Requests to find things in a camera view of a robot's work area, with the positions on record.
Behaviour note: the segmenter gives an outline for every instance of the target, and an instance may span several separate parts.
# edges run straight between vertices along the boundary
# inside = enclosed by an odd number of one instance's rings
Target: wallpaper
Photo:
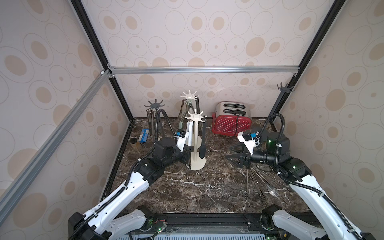
[[[83,3],[112,66],[253,66],[297,65],[333,1]]]
[[[68,238],[68,218],[100,199],[128,119],[102,85],[0,228],[0,239]]]
[[[267,117],[280,91],[293,73],[218,74],[117,74],[117,80],[134,117],[146,117],[148,101],[163,101],[168,116],[177,117],[184,95],[191,90],[199,96],[200,109],[212,117],[223,101],[249,104],[252,117]]]
[[[292,155],[376,239],[384,235],[383,64],[384,1],[349,1],[281,111]]]
[[[67,1],[2,1],[0,195],[100,71]],[[64,239],[68,217],[99,200],[127,125],[105,83],[0,227],[0,239]]]
[[[0,8],[0,195],[100,73],[65,0]]]

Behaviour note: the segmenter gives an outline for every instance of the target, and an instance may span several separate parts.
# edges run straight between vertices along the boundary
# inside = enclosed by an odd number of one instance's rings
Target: black frame post
[[[97,38],[97,35],[96,35],[96,33],[92,27],[91,21],[88,18],[88,15],[85,11],[85,8],[84,8],[81,0],[71,0],[71,2],[73,5],[73,8],[75,9],[75,11],[76,11],[76,13],[77,13],[77,15],[81,21],[81,24],[84,27],[85,32],[88,35],[89,40],[91,41],[91,44],[92,44],[98,58],[100,59],[101,65],[103,66],[104,69],[108,69],[109,72],[111,73],[111,70],[108,67],[108,59],[105,56],[103,48],[100,44],[99,39]],[[109,81],[111,82],[112,87],[115,90],[116,95],[118,96],[120,103],[121,103],[125,113],[128,116],[129,121],[133,122],[134,118],[133,118],[131,110],[128,107],[127,101],[125,100],[125,98],[122,94],[122,91],[120,89],[120,86],[119,86],[116,78],[114,77],[114,75],[112,75],[112,76],[113,76],[113,78],[110,78]]]
[[[100,44],[99,39],[97,38],[96,32],[94,31],[94,29],[92,27],[91,21],[88,18],[88,15],[85,11],[85,8],[84,8],[81,0],[71,0],[71,2],[73,5],[73,8],[76,11],[76,14],[78,15],[78,17],[80,19],[81,24],[83,25],[85,32],[88,35],[89,40],[91,41],[91,44],[92,44],[100,62],[101,62],[101,65],[103,66],[104,69],[108,70],[112,75],[112,78],[110,78],[109,81],[111,82],[111,85],[112,85],[112,87],[113,87],[113,89],[114,89],[114,91],[115,91],[115,93],[116,93],[116,95],[117,95],[117,97],[121,103],[121,106],[123,107],[124,112],[125,112],[125,114],[127,114],[127,117],[129,119],[128,130],[127,130],[127,132],[124,136],[124,139],[122,141],[122,144],[120,146],[118,155],[117,155],[116,160],[115,160],[113,167],[112,167],[112,172],[109,175],[106,187],[104,189],[104,192],[103,192],[103,195],[101,198],[101,199],[104,199],[111,192],[112,184],[113,184],[113,181],[116,177],[117,170],[120,166],[120,162],[121,162],[122,156],[124,154],[125,148],[127,146],[128,139],[131,135],[133,125],[135,123],[135,119],[132,115],[131,110],[129,109],[129,106],[127,104],[127,101],[125,100],[125,97],[122,94],[121,88],[120,88],[115,76],[112,74],[112,71],[109,68],[108,59],[107,59],[107,57],[103,51],[103,48]]]
[[[294,87],[296,83],[298,82],[299,78],[303,74],[304,70],[306,69],[307,65],[311,61],[314,53],[316,52],[317,48],[319,47],[321,41],[327,34],[329,28],[331,27],[333,21],[335,20],[336,16],[338,15],[340,9],[344,5],[344,2],[346,0],[335,0],[331,6],[331,9],[327,13],[327,15],[324,18],[323,23],[321,24],[319,30],[317,31],[312,43],[310,44],[307,52],[305,53],[303,59],[301,60],[299,64],[299,71],[293,75],[291,78],[291,81],[288,83],[288,88]],[[273,105],[273,108],[269,115],[273,113],[278,113],[282,109],[285,101],[288,99],[290,93],[280,92],[275,104]]]

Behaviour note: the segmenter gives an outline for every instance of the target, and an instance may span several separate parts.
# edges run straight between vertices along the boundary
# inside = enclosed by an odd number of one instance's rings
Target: blue package
[[[142,129],[140,137],[139,137],[139,142],[146,142],[148,134],[149,134],[149,129],[148,128]]]

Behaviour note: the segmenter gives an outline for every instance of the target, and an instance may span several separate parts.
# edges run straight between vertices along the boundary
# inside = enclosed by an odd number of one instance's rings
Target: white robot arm
[[[84,215],[75,213],[70,217],[68,221],[69,239],[103,240],[105,238],[101,235],[108,231],[111,234],[109,240],[114,240],[132,230],[142,228],[147,216],[141,210],[136,209],[128,215],[114,218],[138,194],[161,177],[166,166],[175,161],[188,163],[188,157],[190,157],[193,147],[184,145],[187,137],[188,133],[182,131],[177,133],[177,142],[169,137],[164,137],[156,142],[151,150],[152,156],[148,157],[149,154],[147,154],[142,161],[139,159],[132,167],[128,173],[128,182],[122,183],[113,193]],[[238,158],[233,163],[239,167],[250,166],[251,162],[273,165],[275,172],[305,201],[323,227],[314,227],[288,214],[277,205],[271,205],[262,211],[260,221],[264,229],[281,228],[301,240],[364,239],[361,230],[336,207],[320,187],[309,168],[301,160],[289,156],[289,139],[284,137],[281,140],[281,135],[275,139],[270,138],[267,140],[270,145],[267,145],[266,151],[255,149],[250,154],[248,147],[253,150],[254,145],[257,145],[254,138],[255,134],[239,133],[238,139],[243,143],[242,150],[226,157],[228,159]],[[277,154],[268,152],[271,146],[278,151]]]

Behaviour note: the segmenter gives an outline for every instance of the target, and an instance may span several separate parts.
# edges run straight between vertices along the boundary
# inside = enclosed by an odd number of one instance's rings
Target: round stand base
[[[191,170],[197,171],[202,169],[205,166],[205,158],[201,159],[199,157],[199,152],[195,155],[194,152],[191,153]]]
[[[192,138],[192,146],[195,146],[195,142]],[[201,137],[198,135],[197,136],[197,149],[199,149],[201,147]]]

